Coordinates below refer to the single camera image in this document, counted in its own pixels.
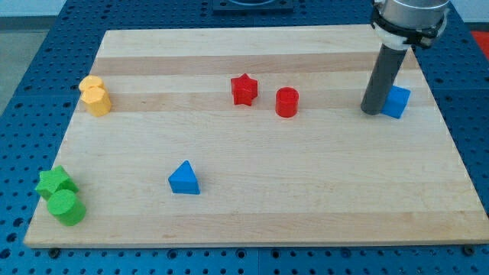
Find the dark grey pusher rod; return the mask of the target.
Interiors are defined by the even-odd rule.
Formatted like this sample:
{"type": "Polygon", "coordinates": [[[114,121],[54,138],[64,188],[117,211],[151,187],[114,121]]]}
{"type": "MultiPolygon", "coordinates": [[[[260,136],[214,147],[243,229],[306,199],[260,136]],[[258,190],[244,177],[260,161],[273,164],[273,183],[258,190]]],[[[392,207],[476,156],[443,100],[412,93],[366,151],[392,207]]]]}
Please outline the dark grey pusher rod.
{"type": "Polygon", "coordinates": [[[407,50],[395,50],[382,44],[361,101],[361,110],[368,115],[381,113],[407,50]]]}

